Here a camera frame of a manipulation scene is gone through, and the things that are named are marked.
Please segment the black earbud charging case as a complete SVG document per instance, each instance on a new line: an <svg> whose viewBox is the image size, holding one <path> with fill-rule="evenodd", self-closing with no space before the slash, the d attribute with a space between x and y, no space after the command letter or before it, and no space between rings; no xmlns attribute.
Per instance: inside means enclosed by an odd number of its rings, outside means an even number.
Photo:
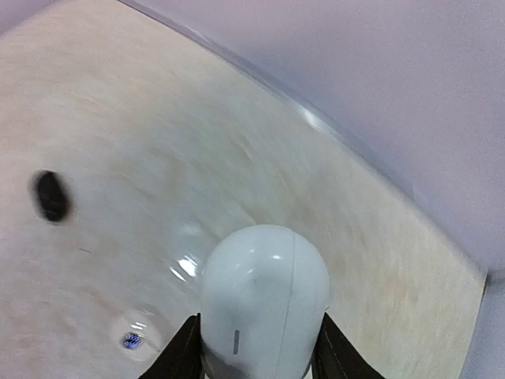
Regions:
<svg viewBox="0 0 505 379"><path fill-rule="evenodd" d="M55 171L38 170L29 183L29 193L37 216L48 223L67 222L74 210L71 189Z"/></svg>

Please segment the white oval charging case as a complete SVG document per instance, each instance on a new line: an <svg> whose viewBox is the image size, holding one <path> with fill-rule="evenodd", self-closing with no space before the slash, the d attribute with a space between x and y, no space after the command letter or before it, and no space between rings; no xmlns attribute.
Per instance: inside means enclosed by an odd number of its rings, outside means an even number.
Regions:
<svg viewBox="0 0 505 379"><path fill-rule="evenodd" d="M319 251L291 229L256 225L224 238L202 271L207 377L305 377L329 292Z"/></svg>

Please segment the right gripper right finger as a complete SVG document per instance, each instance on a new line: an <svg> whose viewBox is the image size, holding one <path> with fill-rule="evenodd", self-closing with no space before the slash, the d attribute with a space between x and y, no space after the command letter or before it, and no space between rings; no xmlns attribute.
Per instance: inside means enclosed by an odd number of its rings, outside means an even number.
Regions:
<svg viewBox="0 0 505 379"><path fill-rule="evenodd" d="M363 359L328 313L324 314L313 352L313 377L318 379L384 379Z"/></svg>

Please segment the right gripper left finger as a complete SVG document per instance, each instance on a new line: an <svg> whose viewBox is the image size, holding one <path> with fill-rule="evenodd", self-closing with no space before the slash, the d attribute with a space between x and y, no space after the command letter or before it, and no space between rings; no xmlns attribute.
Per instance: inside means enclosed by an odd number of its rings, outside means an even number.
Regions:
<svg viewBox="0 0 505 379"><path fill-rule="evenodd" d="M139 379L201 379L200 314L190 316Z"/></svg>

